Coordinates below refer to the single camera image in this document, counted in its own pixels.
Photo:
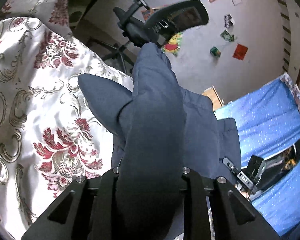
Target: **chair armrest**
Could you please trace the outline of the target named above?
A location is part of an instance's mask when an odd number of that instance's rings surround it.
[[[118,26],[120,29],[123,30],[125,28],[132,15],[134,15],[135,12],[138,11],[140,7],[145,7],[147,10],[150,10],[150,7],[147,5],[147,3],[144,0],[135,0],[134,4],[132,4],[129,7],[128,11],[125,13],[123,18],[120,19],[120,21],[118,22]]]

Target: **wooden cabinet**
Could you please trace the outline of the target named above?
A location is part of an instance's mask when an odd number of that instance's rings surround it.
[[[212,104],[213,104],[213,111],[216,111],[217,109],[221,108],[224,106],[223,100],[220,99],[216,89],[214,86],[206,89],[202,95],[208,97],[211,99]]]

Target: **silver screw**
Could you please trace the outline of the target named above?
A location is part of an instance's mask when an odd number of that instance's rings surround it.
[[[218,181],[219,183],[221,183],[221,184],[225,184],[225,183],[227,182],[226,178],[224,178],[224,177],[219,177],[219,178],[217,179],[217,181]]]
[[[183,167],[182,168],[182,173],[183,174],[188,174],[190,172],[190,169],[189,168],[187,168],[187,167]]]
[[[112,171],[115,173],[115,174],[119,174],[120,171],[121,171],[121,168],[120,167],[115,167],[112,169]]]
[[[75,181],[81,183],[81,182],[84,182],[85,179],[86,179],[85,176],[80,175],[80,176],[75,178]]]

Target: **blue bedsheet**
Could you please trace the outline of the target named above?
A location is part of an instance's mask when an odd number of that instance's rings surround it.
[[[236,121],[242,167],[251,155],[269,158],[300,139],[300,113],[289,88],[279,78],[215,112]]]
[[[297,225],[300,222],[300,162],[252,205],[280,236]]]

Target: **white satin blanket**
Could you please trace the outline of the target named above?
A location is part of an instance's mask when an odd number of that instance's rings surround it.
[[[133,88],[68,26],[67,0],[8,0],[0,12],[0,220],[16,240],[75,177],[111,168],[112,134],[78,75]]]

